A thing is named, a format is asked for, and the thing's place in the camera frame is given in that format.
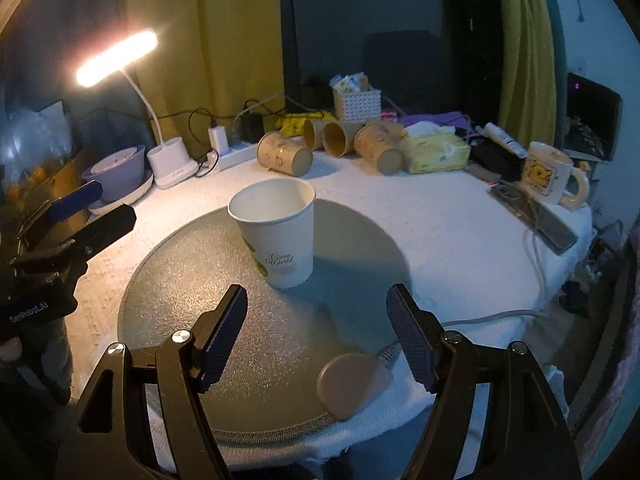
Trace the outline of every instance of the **mug handle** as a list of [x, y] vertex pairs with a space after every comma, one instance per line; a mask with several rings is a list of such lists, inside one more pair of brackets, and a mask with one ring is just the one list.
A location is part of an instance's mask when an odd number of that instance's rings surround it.
[[571, 174], [574, 179], [578, 181], [578, 192], [575, 195], [571, 195], [565, 191], [564, 196], [560, 199], [560, 203], [567, 209], [575, 211], [587, 201], [591, 186], [587, 175], [580, 168], [572, 168]]

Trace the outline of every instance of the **yellow curtain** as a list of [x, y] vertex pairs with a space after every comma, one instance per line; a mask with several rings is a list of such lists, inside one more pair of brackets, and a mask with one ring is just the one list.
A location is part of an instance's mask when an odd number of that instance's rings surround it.
[[554, 43], [546, 0], [502, 0], [504, 67], [498, 123], [527, 147], [553, 145], [556, 133]]
[[[136, 63], [140, 86], [158, 115], [205, 107], [234, 116], [249, 98], [284, 88], [280, 0], [125, 0], [130, 30], [150, 27], [158, 48]], [[282, 101], [271, 104], [281, 107]], [[207, 118], [162, 122], [166, 138], [182, 136], [192, 156], [210, 150]]]

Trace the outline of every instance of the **desk lamp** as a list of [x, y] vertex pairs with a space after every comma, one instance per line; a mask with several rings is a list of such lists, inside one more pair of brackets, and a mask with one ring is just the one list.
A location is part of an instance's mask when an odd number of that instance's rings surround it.
[[158, 46], [158, 37], [151, 30], [144, 30], [130, 36], [108, 48], [99, 56], [89, 59], [78, 70], [77, 80], [79, 84], [89, 88], [114, 72], [120, 72], [129, 81], [156, 123], [160, 145], [151, 149], [146, 156], [151, 164], [156, 186], [160, 189], [167, 189], [196, 173], [198, 163], [187, 153], [181, 137], [173, 137], [164, 142], [156, 112], [145, 98], [142, 90], [124, 70], [124, 67], [148, 54], [156, 46]]

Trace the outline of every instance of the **plastic basket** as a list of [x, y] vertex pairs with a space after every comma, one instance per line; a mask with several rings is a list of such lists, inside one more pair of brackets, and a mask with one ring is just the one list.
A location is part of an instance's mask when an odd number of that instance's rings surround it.
[[380, 90], [368, 92], [334, 92], [335, 113], [341, 121], [359, 122], [365, 119], [379, 119], [382, 115]]

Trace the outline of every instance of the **white power strip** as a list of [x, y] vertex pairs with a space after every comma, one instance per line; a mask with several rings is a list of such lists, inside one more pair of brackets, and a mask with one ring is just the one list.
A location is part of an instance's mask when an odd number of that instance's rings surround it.
[[237, 146], [233, 146], [229, 148], [228, 153], [220, 156], [218, 163], [216, 163], [216, 153], [209, 152], [207, 153], [207, 161], [204, 163], [204, 168], [210, 168], [213, 164], [216, 167], [211, 170], [211, 173], [219, 173], [223, 170], [228, 170], [228, 168], [232, 168], [233, 166], [237, 166], [238, 164], [242, 164], [248, 160], [252, 160], [255, 158], [258, 150], [257, 144], [249, 144], [248, 142], [241, 142]]

